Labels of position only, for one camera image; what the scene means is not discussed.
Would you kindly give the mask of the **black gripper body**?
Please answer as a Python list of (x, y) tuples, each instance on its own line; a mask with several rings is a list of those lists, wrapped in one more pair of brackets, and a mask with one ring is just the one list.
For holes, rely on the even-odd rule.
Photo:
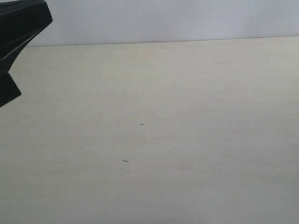
[(53, 22), (44, 0), (0, 4), (0, 70), (9, 71), (20, 52)]

